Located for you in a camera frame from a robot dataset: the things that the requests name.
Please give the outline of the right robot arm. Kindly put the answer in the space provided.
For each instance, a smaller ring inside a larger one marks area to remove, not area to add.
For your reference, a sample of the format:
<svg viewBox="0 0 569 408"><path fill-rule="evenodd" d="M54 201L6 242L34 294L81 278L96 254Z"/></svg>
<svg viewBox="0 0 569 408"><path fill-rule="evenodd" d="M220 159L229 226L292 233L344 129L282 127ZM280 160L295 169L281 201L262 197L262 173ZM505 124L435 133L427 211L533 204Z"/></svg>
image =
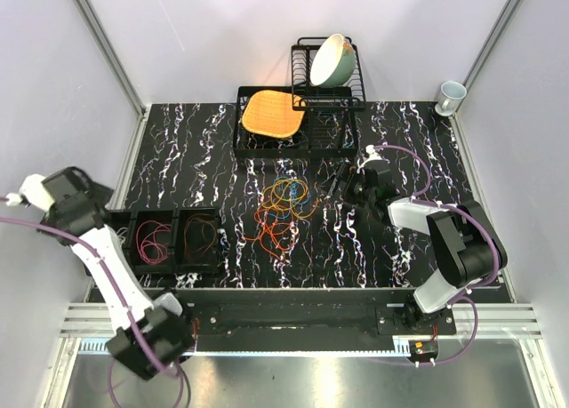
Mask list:
<svg viewBox="0 0 569 408"><path fill-rule="evenodd" d="M404 323L411 332L426 332L436 321L435 313L469 290L492 282L508 264L503 243L480 203L439 205L403 196L386 165L358 171L353 164L342 163L322 191L369 212L386 226L430 238L437 269L406 304Z"/></svg>

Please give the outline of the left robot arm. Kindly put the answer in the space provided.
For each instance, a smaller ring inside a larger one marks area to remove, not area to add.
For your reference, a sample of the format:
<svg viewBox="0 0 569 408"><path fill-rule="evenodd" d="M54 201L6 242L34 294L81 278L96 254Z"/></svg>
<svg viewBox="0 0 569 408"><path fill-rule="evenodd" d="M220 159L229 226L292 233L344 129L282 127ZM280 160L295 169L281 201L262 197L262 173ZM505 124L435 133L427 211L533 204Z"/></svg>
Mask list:
<svg viewBox="0 0 569 408"><path fill-rule="evenodd" d="M49 200L43 225L71 248L97 284L115 335L108 352L143 380L150 380L190 349L192 312L174 292L148 296L131 270L116 231L109 226L112 188L68 167L40 181Z"/></svg>

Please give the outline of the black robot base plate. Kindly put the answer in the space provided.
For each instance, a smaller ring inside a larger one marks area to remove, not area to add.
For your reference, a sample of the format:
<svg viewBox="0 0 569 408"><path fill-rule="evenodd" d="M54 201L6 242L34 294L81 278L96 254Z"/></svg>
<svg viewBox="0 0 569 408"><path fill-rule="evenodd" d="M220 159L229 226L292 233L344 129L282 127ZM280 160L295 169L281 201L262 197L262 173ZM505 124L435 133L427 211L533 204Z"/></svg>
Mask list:
<svg viewBox="0 0 569 408"><path fill-rule="evenodd" d="M328 325L396 335L453 336L453 313L405 310L413 291L395 288L340 289L183 289L180 296L205 324L215 318L220 329Z"/></svg>

